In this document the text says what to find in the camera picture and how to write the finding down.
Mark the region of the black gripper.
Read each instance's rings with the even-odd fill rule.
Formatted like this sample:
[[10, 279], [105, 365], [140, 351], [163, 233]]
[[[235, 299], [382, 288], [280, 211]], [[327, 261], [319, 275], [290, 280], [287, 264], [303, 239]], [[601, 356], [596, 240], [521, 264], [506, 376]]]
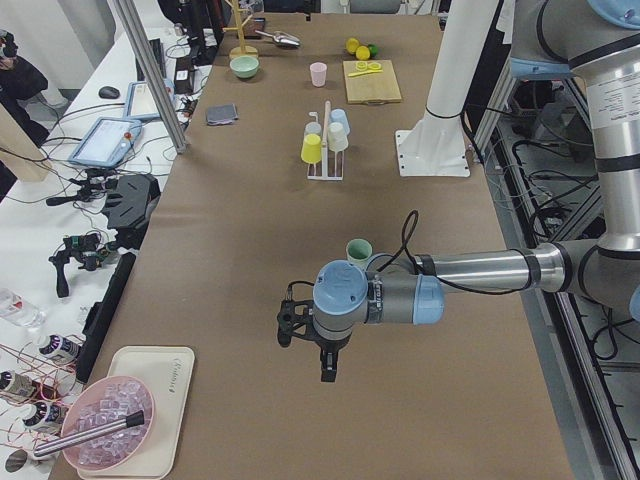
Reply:
[[333, 340], [317, 334], [314, 342], [320, 348], [321, 381], [333, 382], [338, 372], [339, 351], [350, 341], [350, 336]]

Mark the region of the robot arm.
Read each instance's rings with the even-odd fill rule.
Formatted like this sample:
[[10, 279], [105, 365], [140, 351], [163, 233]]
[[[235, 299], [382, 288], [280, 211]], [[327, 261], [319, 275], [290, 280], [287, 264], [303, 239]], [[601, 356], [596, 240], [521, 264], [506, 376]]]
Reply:
[[449, 291], [500, 295], [568, 291], [639, 314], [639, 5], [635, 1], [519, 1], [511, 72], [519, 79], [581, 78], [586, 85], [606, 229], [595, 241], [449, 256], [401, 249], [365, 267], [335, 260], [319, 272], [306, 319], [321, 378], [356, 323], [431, 324]]

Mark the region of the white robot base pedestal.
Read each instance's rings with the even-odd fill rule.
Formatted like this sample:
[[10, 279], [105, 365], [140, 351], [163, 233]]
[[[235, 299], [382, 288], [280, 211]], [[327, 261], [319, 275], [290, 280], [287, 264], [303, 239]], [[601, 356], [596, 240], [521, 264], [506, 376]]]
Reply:
[[497, 0], [453, 1], [444, 29], [425, 113], [410, 130], [396, 132], [403, 177], [467, 177], [462, 113]]

